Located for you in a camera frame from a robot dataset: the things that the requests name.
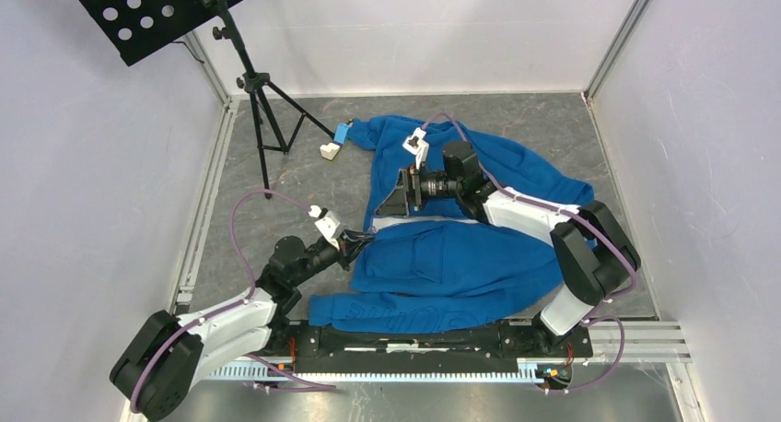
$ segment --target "black cable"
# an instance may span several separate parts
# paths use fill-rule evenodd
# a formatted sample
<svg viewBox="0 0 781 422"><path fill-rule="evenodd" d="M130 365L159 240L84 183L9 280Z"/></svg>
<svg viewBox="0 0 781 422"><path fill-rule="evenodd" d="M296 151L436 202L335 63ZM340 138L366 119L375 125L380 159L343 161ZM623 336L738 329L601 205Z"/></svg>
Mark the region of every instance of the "black cable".
<svg viewBox="0 0 781 422"><path fill-rule="evenodd" d="M374 233L366 233L363 231L345 230L344 235L347 238L347 240L350 240L352 242L358 240L374 240Z"/></svg>
<svg viewBox="0 0 781 422"><path fill-rule="evenodd" d="M183 45L184 47L187 48L187 52L189 52L190 55L192 55L193 60L195 60L195 61L197 61L198 63L201 63L201 64L206 64L206 61L202 60L201 58L198 58L198 56L195 55L195 52L193 52L192 49L190 49L190 46L186 42L184 42L184 41L172 41L172 43Z"/></svg>

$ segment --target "black music stand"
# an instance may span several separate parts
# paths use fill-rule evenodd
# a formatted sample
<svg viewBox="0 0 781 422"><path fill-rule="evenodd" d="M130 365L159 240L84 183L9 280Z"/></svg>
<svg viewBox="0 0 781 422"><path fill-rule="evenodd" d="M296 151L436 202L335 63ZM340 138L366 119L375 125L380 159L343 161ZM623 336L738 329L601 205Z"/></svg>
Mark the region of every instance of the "black music stand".
<svg viewBox="0 0 781 422"><path fill-rule="evenodd" d="M268 170L266 169L265 151L273 150L287 154L298 130L305 119L317 125L326 135L333 139L333 132L323 125L311 113L290 98L282 89L271 81L269 74L255 71L247 54L244 41L236 27L236 22L230 15L230 7L242 0L79 0L92 19L111 40L120 56L127 65L133 65L156 52L187 32L201 26L212 17L220 17L225 23L222 29L214 28L213 35L217 40L231 40L239 54L245 73L237 79L240 88L250 94L252 120L255 124L255 136L258 142L258 153L261 160L263 186L268 189ZM285 141L274 112L266 98L264 87L273 90L300 114L298 123L289 141ZM261 109L268 118L274 132L278 147L263 144L261 125Z"/></svg>

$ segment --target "white wall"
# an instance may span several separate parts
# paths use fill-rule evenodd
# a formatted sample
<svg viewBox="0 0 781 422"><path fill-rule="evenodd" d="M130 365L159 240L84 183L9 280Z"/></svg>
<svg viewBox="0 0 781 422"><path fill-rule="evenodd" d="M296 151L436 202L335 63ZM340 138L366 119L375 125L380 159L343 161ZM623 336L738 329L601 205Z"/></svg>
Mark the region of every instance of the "white wall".
<svg viewBox="0 0 781 422"><path fill-rule="evenodd" d="M76 0L0 0L0 419L117 420L218 104L182 46L127 68Z"/></svg>
<svg viewBox="0 0 781 422"><path fill-rule="evenodd" d="M596 113L716 421L776 420L779 0L653 0Z"/></svg>
<svg viewBox="0 0 781 422"><path fill-rule="evenodd" d="M288 93L582 90L633 0L246 0L256 67ZM230 41L198 33L233 93Z"/></svg>

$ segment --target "small white object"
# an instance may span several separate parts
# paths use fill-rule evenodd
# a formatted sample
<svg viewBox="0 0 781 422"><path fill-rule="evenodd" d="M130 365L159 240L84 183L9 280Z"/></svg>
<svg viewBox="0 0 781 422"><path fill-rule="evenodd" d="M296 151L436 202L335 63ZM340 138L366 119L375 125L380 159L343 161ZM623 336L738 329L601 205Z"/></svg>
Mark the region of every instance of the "small white object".
<svg viewBox="0 0 781 422"><path fill-rule="evenodd" d="M339 150L341 148L342 147L336 143L323 144L322 146L320 146L320 154L323 158L326 158L329 161L333 161L333 159L336 158L336 154L339 153Z"/></svg>
<svg viewBox="0 0 781 422"><path fill-rule="evenodd" d="M404 139L404 143L402 144L404 150L415 156L416 169L420 169L425 162L426 157L428 157L428 143L423 139L424 136L425 130L421 130L421 128L418 127L412 135L407 136L407 138Z"/></svg>
<svg viewBox="0 0 781 422"><path fill-rule="evenodd" d="M342 219L331 210L328 210L325 215L323 215L322 209L316 205L309 208L309 215L318 218L318 220L315 221L315 227L318 228L323 238L338 249L339 241L336 239L339 238L344 231Z"/></svg>
<svg viewBox="0 0 781 422"><path fill-rule="evenodd" d="M192 293L191 292L182 292L180 290L179 294L176 296L176 303L178 303L178 304L186 304L188 302L192 302Z"/></svg>
<svg viewBox="0 0 781 422"><path fill-rule="evenodd" d="M420 346L419 344L391 344L388 343L388 345L385 347L386 353L398 353L398 352L407 352L407 353L429 353L438 351L440 353L444 353L446 351L450 351L449 348L432 348L429 346Z"/></svg>
<svg viewBox="0 0 781 422"><path fill-rule="evenodd" d="M548 305L542 309L540 318L549 330L563 336L576 326L594 307L582 302L564 285Z"/></svg>

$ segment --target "blue hoodie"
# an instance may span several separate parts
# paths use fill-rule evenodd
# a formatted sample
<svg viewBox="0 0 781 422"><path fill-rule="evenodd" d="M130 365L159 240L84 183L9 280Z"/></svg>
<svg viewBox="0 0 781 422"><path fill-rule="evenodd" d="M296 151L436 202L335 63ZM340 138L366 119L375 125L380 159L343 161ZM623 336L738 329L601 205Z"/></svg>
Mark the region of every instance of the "blue hoodie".
<svg viewBox="0 0 781 422"><path fill-rule="evenodd" d="M414 163L403 140L423 122L401 116L355 120L348 137L374 150L364 228ZM594 198L585 182L562 175L526 147L463 127L485 168L512 188L562 204ZM442 170L442 147L460 137L450 122L426 129L428 168ZM452 199L429 201L415 216L466 218ZM457 221L422 221L381 229L355 263L351 288L361 293L313 296L309 323L372 333L437 333L521 311L562 281L553 249L515 230Z"/></svg>

